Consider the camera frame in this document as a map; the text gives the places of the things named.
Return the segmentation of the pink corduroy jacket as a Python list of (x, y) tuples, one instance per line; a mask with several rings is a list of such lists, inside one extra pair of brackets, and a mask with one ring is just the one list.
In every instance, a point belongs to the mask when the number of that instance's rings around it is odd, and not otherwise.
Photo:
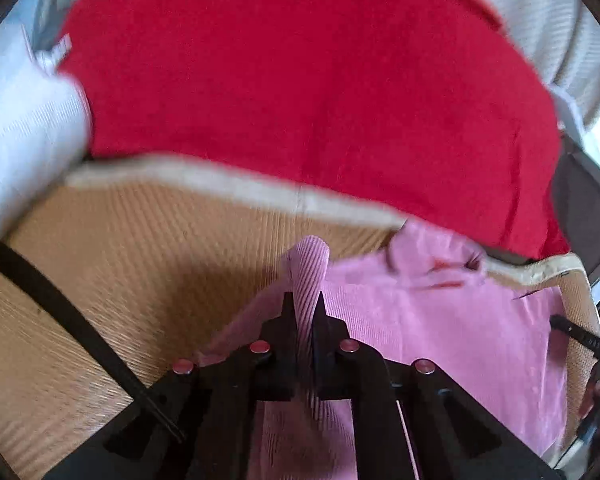
[(556, 287), (527, 294), (492, 280), (471, 240), (410, 220), (379, 252), (332, 261), (319, 237), (283, 255), (274, 284), (259, 292), (200, 355), (222, 361), (254, 341), (262, 324), (294, 295), (299, 361), (309, 361), (317, 304), (350, 335), (389, 360), (438, 364), (536, 454), (558, 441), (567, 420), (563, 336), (550, 330), (562, 312)]

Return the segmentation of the woven bamboo bed mat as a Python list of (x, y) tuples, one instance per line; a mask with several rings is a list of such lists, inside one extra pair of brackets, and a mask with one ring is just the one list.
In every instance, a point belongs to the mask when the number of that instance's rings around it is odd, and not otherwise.
[[(419, 218), (370, 200), (174, 156), (89, 162), (33, 205), (7, 243), (40, 269), (132, 371), (155, 382), (179, 356), (200, 356), (239, 312), (274, 284), (283, 255), (308, 236), (332, 261), (385, 249)], [(562, 312), (600, 330), (574, 255), (484, 270), (531, 294), (556, 287)], [(576, 432), (592, 356), (568, 344), (567, 420), (541, 454)]]

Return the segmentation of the red blanket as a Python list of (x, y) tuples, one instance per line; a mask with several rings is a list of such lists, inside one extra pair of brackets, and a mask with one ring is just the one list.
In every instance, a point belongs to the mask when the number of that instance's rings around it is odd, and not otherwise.
[(484, 0), (78, 0), (64, 31), (97, 158), (192, 155), (569, 248), (552, 99)]

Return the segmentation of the white bedsheet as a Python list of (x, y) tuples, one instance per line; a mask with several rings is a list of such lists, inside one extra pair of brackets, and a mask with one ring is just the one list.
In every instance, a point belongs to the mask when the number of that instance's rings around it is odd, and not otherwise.
[(75, 2), (16, 0), (0, 21), (0, 237), (86, 153), (86, 96), (60, 71)]

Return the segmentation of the beige dotted curtain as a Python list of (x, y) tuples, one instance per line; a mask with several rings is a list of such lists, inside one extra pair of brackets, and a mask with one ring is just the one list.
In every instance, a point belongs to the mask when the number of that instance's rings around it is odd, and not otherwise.
[(544, 84), (565, 90), (591, 131), (600, 119), (600, 24), (581, 0), (489, 0)]

